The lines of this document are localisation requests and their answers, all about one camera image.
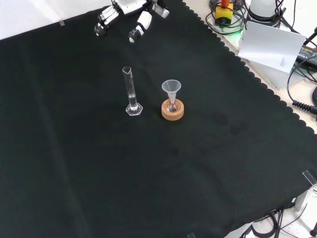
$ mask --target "robot finger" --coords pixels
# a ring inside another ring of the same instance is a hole
[[[136,28],[133,28],[132,31],[129,33],[129,41],[131,43],[135,43],[137,40],[144,35],[145,31],[149,28],[152,21],[152,15],[147,12],[143,11],[137,21]]]

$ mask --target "yellow device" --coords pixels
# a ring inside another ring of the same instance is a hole
[[[222,8],[221,6],[216,7],[216,20],[218,22],[224,23],[224,24],[230,24],[233,16],[233,4],[230,3],[228,5],[228,8]]]

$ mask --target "white paper sheet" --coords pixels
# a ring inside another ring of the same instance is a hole
[[[248,21],[239,57],[289,73],[305,36]]]

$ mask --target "white cylinder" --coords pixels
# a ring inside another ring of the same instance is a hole
[[[273,16],[275,9],[275,0],[252,0],[250,4],[251,12],[262,17]]]

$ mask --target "hexagonal cylinder base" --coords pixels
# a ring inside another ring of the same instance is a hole
[[[136,110],[132,110],[130,108],[130,104],[127,106],[127,108],[125,109],[125,111],[130,115],[130,116],[137,116],[139,114],[141,114],[141,111],[143,110],[143,107],[138,103],[138,107]]]

